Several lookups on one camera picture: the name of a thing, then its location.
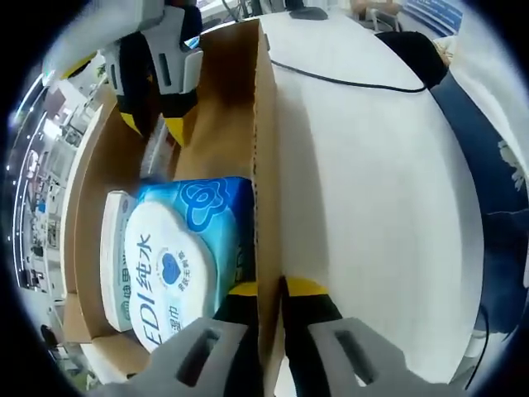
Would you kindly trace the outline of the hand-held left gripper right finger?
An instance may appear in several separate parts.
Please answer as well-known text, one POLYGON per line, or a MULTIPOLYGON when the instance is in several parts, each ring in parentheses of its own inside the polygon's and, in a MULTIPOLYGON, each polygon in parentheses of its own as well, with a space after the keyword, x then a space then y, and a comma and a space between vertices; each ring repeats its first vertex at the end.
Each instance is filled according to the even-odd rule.
POLYGON ((413 396, 402 351, 345 318, 313 280, 282 277, 284 348, 298 396, 413 396))

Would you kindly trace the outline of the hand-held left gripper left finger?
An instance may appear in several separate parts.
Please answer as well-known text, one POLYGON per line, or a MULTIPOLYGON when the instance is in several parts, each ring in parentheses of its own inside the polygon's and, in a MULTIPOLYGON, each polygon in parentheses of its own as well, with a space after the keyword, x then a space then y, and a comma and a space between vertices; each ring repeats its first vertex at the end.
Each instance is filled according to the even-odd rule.
POLYGON ((147 367, 94 396, 260 396, 257 286, 242 283, 213 318, 198 318, 154 349, 147 367))

